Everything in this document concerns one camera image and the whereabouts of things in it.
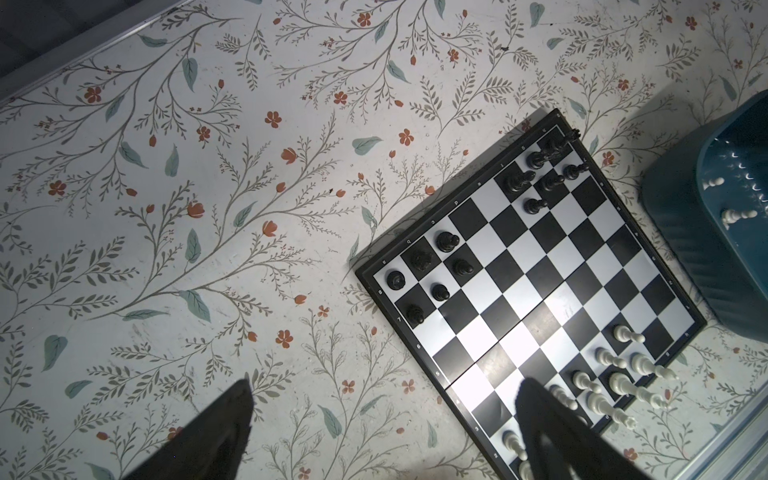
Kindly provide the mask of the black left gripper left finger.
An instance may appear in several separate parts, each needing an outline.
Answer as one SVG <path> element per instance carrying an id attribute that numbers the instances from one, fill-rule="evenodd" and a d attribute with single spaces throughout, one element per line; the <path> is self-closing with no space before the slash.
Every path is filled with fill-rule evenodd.
<path id="1" fill-rule="evenodd" d="M 129 479 L 234 479 L 251 431 L 253 397 L 240 379 L 155 454 Z"/>

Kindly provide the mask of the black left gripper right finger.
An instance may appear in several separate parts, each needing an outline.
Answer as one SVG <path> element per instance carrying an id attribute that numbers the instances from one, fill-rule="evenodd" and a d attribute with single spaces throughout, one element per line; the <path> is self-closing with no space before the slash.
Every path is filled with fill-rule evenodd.
<path id="1" fill-rule="evenodd" d="M 535 479 L 648 477 L 578 420 L 538 381 L 523 380 L 515 406 Z"/>

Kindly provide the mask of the white chess piece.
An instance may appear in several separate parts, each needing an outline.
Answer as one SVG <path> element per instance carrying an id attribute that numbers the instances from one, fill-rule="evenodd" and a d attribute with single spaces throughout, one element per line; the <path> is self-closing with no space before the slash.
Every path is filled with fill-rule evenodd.
<path id="1" fill-rule="evenodd" d="M 737 211 L 734 209 L 724 209 L 721 213 L 721 221 L 726 230 L 739 221 L 753 219 L 758 216 L 756 210 Z"/>

